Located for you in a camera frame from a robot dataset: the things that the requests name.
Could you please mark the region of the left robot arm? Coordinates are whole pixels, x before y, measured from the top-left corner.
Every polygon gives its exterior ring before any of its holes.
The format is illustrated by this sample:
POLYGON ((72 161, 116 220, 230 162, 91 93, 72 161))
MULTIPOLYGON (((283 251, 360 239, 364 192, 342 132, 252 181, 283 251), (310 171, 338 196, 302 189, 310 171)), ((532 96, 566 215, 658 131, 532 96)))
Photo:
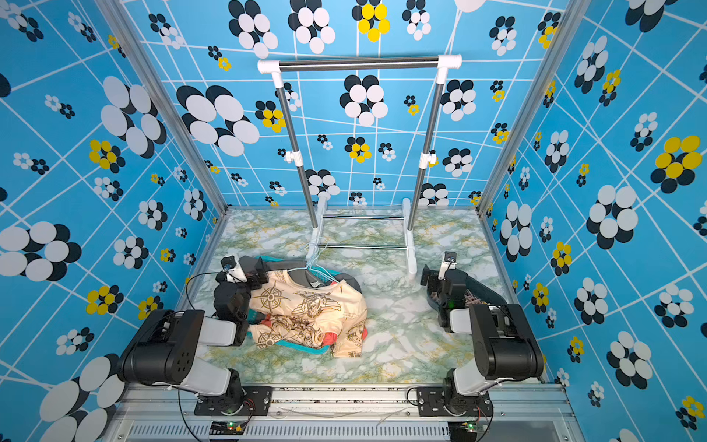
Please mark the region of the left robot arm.
POLYGON ((270 387, 244 387, 234 368, 198 357, 201 346, 241 346, 250 328, 252 291, 268 281, 263 270, 217 274, 215 313, 202 309, 150 313, 119 359, 118 377, 145 386, 171 386, 196 395, 198 416, 266 416, 270 387))

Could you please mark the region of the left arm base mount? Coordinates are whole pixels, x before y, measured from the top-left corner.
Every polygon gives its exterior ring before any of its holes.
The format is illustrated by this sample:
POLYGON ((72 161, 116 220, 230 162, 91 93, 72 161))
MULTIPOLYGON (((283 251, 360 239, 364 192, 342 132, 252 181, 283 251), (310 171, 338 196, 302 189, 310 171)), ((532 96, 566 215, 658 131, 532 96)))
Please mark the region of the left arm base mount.
POLYGON ((246 386, 221 396, 198 396, 193 413, 197 416, 267 416, 274 389, 246 386))

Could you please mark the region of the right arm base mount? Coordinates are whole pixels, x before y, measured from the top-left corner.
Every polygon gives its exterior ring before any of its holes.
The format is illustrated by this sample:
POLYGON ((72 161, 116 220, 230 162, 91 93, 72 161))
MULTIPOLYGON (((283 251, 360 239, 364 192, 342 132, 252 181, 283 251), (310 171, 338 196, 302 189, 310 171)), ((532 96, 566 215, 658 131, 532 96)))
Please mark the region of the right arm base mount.
POLYGON ((493 403, 487 394, 463 396, 447 387, 419 387, 415 402, 421 417, 491 418, 493 403))

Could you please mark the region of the mint green wire hanger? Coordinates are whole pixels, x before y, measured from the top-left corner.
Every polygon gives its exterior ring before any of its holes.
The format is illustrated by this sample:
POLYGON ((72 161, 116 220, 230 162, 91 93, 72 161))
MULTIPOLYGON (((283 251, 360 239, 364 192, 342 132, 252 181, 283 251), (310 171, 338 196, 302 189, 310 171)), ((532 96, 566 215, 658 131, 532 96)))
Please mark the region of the mint green wire hanger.
POLYGON ((316 277, 318 280, 320 280, 322 282, 327 282, 328 284, 338 283, 338 280, 336 279, 336 277, 322 267, 306 266, 304 268, 304 270, 306 272, 309 272, 310 274, 312 274, 314 277, 316 277))

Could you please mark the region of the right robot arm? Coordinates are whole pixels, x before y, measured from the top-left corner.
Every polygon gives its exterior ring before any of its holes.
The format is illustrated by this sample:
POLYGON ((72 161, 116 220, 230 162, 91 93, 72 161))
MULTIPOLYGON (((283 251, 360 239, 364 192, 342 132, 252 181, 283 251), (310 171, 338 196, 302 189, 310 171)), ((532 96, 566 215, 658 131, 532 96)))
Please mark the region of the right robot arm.
POLYGON ((507 302, 452 263, 438 271, 426 266, 421 285, 439 326, 447 333, 469 335, 473 347, 471 362, 447 372, 440 405, 420 394, 432 412, 490 416, 489 390, 542 375, 542 353, 521 305, 507 302))

